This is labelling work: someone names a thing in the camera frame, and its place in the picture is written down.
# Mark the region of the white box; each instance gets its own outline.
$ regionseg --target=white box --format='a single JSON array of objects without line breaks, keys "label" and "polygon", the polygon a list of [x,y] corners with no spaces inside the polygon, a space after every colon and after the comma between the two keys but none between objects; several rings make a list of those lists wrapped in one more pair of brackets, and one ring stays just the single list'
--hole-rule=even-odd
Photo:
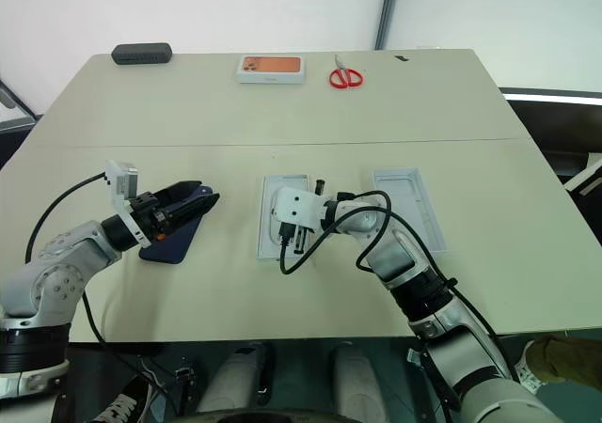
[{"label": "white box", "polygon": [[239,83],[305,83],[305,59],[297,55],[244,55],[236,68]]}]

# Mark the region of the black case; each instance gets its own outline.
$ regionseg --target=black case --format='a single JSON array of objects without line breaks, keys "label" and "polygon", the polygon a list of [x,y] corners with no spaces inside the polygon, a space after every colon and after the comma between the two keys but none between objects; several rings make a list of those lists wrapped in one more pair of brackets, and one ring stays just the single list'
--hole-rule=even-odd
[{"label": "black case", "polygon": [[111,53],[117,64],[167,63],[171,58],[171,47],[166,42],[146,44],[120,44]]},{"label": "black case", "polygon": [[[208,196],[212,195],[214,190],[205,185],[200,185],[189,198],[197,196]],[[167,207],[167,210],[174,210],[180,202],[172,204]],[[162,242],[155,243],[151,247],[143,247],[138,252],[138,255],[143,260],[158,261],[161,263],[178,264],[181,263],[186,257],[188,247],[192,242],[192,239],[197,233],[198,225],[200,224],[200,218],[193,219],[188,224],[180,227],[176,232],[169,235]]]}]

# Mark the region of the scissors handle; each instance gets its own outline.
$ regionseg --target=scissors handle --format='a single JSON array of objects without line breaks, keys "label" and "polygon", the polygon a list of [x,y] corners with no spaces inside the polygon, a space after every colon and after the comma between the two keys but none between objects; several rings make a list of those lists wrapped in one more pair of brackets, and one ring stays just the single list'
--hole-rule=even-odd
[{"label": "scissors handle", "polygon": [[334,69],[330,73],[329,81],[333,87],[345,89],[346,87],[360,86],[364,82],[364,77],[353,69]]}]

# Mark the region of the person's leg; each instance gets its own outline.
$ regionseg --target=person's leg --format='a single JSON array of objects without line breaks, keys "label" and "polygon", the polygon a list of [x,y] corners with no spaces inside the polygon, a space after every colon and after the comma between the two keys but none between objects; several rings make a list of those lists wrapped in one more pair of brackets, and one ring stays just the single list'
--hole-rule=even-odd
[{"label": "person's leg", "polygon": [[545,336],[527,348],[525,358],[540,381],[570,380],[602,391],[602,340]]}]

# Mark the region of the metal pole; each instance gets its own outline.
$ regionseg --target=metal pole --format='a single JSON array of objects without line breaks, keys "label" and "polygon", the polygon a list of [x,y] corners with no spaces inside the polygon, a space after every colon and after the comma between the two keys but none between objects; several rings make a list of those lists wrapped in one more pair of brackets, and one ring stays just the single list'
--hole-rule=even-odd
[{"label": "metal pole", "polygon": [[383,0],[383,8],[380,12],[380,22],[378,24],[378,33],[376,33],[376,43],[374,50],[383,50],[388,38],[388,29],[393,18],[396,0]]}]

